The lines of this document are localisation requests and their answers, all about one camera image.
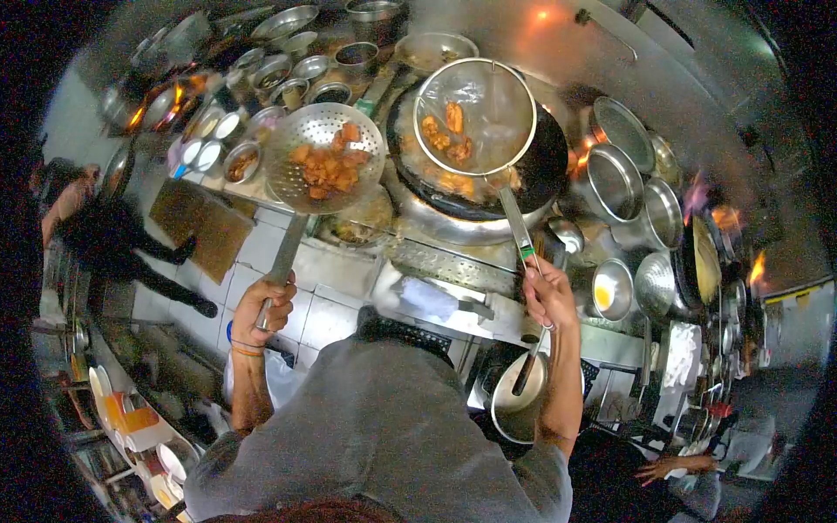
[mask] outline kitchen worker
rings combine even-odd
[[[272,331],[293,309],[260,280],[232,326],[232,428],[184,486],[197,521],[567,521],[567,459],[581,422],[580,329],[567,276],[527,269],[527,308],[552,331],[548,397],[532,449],[510,463],[468,417],[450,361],[363,332],[322,349],[296,395],[274,412],[254,327],[270,298]]]

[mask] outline stainless steel bowl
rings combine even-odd
[[[413,71],[430,76],[445,64],[480,56],[476,45],[458,34],[413,33],[395,44],[394,56]]]
[[[337,67],[352,78],[371,78],[377,68],[377,45],[355,42],[339,48],[334,55]]]
[[[355,39],[378,46],[394,42],[403,19],[399,16],[402,7],[401,2],[388,0],[351,0],[346,4],[346,11]]]
[[[262,60],[264,60],[264,49],[257,47],[239,56],[239,59],[229,66],[229,70],[238,69],[244,71],[245,75],[252,74],[259,70]]]
[[[625,250],[675,249],[683,239],[683,213],[677,196],[661,178],[649,178],[643,199],[638,218],[610,226],[614,240]]]
[[[634,163],[617,146],[597,144],[579,162],[570,188],[582,211],[608,225],[626,223],[642,210],[643,185]]]
[[[599,143],[612,143],[636,165],[650,173],[656,162],[651,137],[634,113],[618,101],[599,96],[590,111],[590,128]]]
[[[593,307],[608,321],[620,321],[634,303],[634,281],[628,266],[616,258],[606,259],[596,268],[591,284]],[[610,303],[603,301],[609,297]]]
[[[290,56],[279,54],[265,59],[262,68],[253,74],[250,84],[261,105],[270,105],[270,95],[288,78],[292,65]]]
[[[233,180],[230,180],[229,179],[229,169],[230,169],[230,167],[233,166],[233,162],[238,160],[240,157],[242,157],[246,154],[249,154],[253,151],[255,151],[255,153],[256,153],[256,161],[251,163],[250,165],[247,166],[246,169],[244,169],[244,176],[240,180],[238,180],[237,182],[234,182]],[[223,161],[223,179],[226,180],[227,183],[238,184],[238,183],[247,182],[250,178],[253,177],[253,175],[256,173],[256,171],[259,170],[259,164],[261,163],[261,157],[262,157],[261,147],[259,146],[258,143],[254,142],[254,141],[246,141],[244,143],[239,144],[232,151],[229,152],[229,154],[227,155],[227,159]]]
[[[286,9],[260,23],[250,34],[254,40],[270,40],[277,45],[277,40],[287,39],[291,34],[313,22],[320,14],[320,8],[313,5],[296,6]]]
[[[295,34],[288,38],[280,49],[283,53],[290,56],[295,62],[299,62],[309,53],[309,47],[316,41],[317,33],[313,31],[306,31],[304,33]]]
[[[306,79],[313,84],[328,73],[330,66],[331,61],[328,57],[318,54],[317,56],[310,56],[299,62],[291,73],[294,78]]]
[[[306,95],[306,105],[333,102],[348,105],[352,99],[352,88],[342,82],[328,82]]]
[[[308,88],[310,87],[308,80],[304,78],[291,78],[284,82],[284,84],[280,85],[273,91],[273,94],[270,95],[270,103],[273,105],[278,105],[279,107],[284,108],[285,110],[291,112],[294,110],[299,109],[302,107],[302,102],[308,93]],[[289,101],[287,95],[282,95],[282,93],[286,90],[295,90],[295,96],[298,100],[296,105],[289,105]]]

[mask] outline colander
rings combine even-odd
[[[308,186],[302,177],[304,167],[290,162],[288,155],[305,144],[328,147],[335,133],[347,122],[356,124],[361,132],[361,141],[347,147],[370,153],[369,161],[358,169],[357,183],[350,192],[336,192],[325,200],[315,200],[308,196]],[[339,213],[376,194],[385,155],[381,131],[366,115],[348,105],[330,102],[308,105],[280,120],[264,146],[265,191],[276,202],[293,209],[294,217],[282,238],[273,268],[266,276],[268,279],[281,284],[288,280],[309,215]],[[256,321],[256,326],[263,331],[267,331],[265,315],[269,308],[270,300],[266,300]]]

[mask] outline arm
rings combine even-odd
[[[247,435],[273,415],[273,405],[264,374],[264,344],[285,327],[288,314],[293,310],[291,298],[296,294],[293,285],[295,277],[290,275],[290,284],[281,285],[259,280],[252,284],[235,309],[232,329],[233,360],[233,430]],[[271,332],[255,328],[262,302],[273,300],[268,310],[268,325]]]
[[[523,285],[529,314],[542,325],[554,325],[547,397],[537,423],[537,438],[555,445],[569,458],[581,425],[581,327],[567,275],[539,259],[543,276],[532,267]]]

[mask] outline stainless steel pot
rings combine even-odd
[[[676,248],[683,238],[683,213],[671,187],[660,178],[650,178],[645,183],[643,199],[636,219],[610,226],[616,243],[625,250]]]
[[[607,225],[627,223],[642,210],[643,185],[634,163],[611,144],[590,148],[571,177],[571,197],[583,213],[602,219]]]
[[[378,46],[392,44],[403,17],[401,2],[388,0],[351,0],[346,4],[352,31],[358,42],[374,42]]]

